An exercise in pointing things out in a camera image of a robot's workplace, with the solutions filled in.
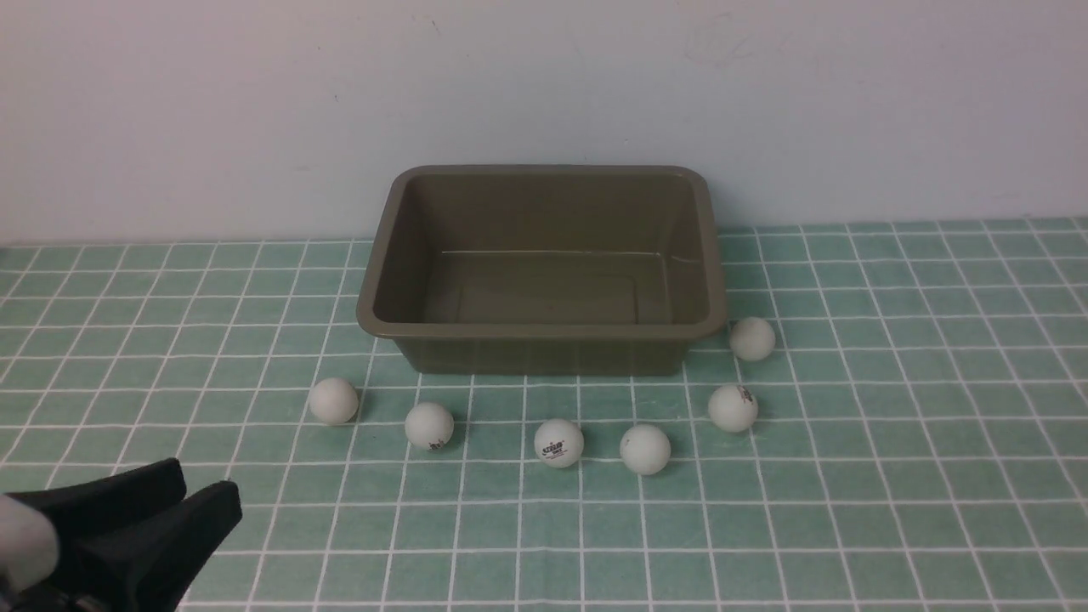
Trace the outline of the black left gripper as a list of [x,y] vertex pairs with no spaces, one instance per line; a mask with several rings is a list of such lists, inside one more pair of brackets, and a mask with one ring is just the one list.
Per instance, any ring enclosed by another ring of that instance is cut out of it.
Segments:
[[236,484],[186,492],[164,458],[3,495],[4,611],[174,611],[242,521]]

